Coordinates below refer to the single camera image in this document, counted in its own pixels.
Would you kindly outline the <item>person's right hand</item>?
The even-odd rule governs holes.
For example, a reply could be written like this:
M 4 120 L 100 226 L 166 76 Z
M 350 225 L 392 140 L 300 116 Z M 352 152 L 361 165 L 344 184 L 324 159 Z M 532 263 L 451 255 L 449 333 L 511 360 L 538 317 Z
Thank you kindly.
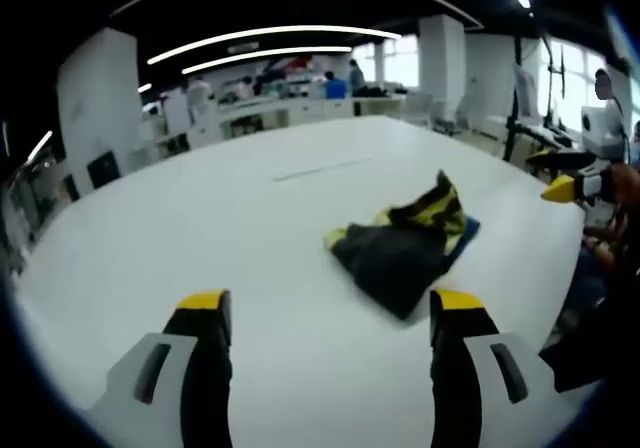
M 614 202 L 628 210 L 638 211 L 640 206 L 639 170 L 629 164 L 609 167 Z

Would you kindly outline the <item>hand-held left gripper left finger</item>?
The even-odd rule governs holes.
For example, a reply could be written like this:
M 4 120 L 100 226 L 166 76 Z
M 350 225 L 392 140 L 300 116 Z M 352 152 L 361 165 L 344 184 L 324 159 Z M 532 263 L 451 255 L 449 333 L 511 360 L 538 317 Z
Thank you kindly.
M 184 298 L 113 365 L 87 419 L 112 447 L 231 446 L 231 346 L 230 292 Z

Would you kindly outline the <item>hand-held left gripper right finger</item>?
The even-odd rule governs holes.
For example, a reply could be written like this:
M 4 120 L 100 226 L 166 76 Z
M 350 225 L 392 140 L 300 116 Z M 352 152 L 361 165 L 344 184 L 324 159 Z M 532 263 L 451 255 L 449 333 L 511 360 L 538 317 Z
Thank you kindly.
M 475 296 L 430 292 L 434 447 L 545 447 L 563 426 L 552 369 Z

